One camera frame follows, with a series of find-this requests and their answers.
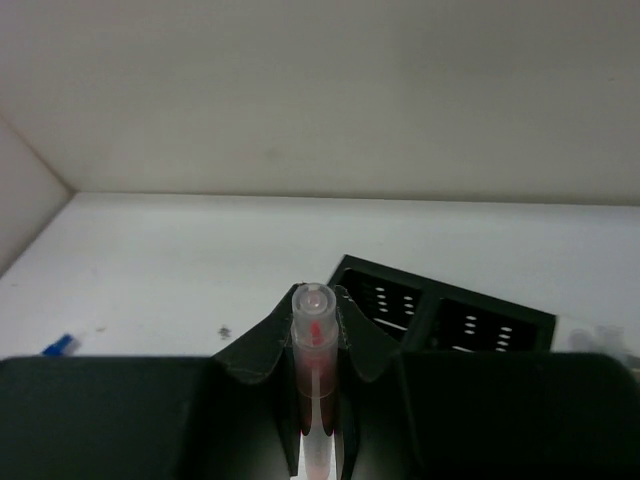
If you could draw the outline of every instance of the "tube cap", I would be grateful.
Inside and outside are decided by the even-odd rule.
[[[298,345],[321,348],[338,337],[336,295],[326,285],[307,283],[294,292],[291,333]]]

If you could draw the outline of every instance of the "black rack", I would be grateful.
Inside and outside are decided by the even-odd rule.
[[[549,351],[554,315],[345,255],[329,285],[408,351]]]

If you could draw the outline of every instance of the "test tube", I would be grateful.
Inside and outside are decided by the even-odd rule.
[[[329,476],[331,461],[338,356],[336,296],[326,285],[308,283],[298,287],[292,303],[302,448],[307,478],[321,480]]]

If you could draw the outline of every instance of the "clear plastic object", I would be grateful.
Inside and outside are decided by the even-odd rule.
[[[336,296],[326,285],[301,285],[293,294],[293,357],[307,477],[330,473],[334,392],[337,385]]]
[[[600,346],[600,352],[615,358],[628,367],[629,359],[622,340],[623,333],[622,327],[596,327],[596,342]]]
[[[569,336],[569,345],[574,352],[604,353],[629,366],[627,349],[623,341],[622,327],[598,326],[594,334],[584,330],[574,330]]]

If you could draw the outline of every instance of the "blue object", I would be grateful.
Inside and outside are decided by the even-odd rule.
[[[74,342],[75,338],[73,335],[65,333],[58,341],[45,348],[42,351],[42,355],[46,355],[47,357],[63,357],[64,355],[68,355],[71,353],[71,350],[73,350]]]

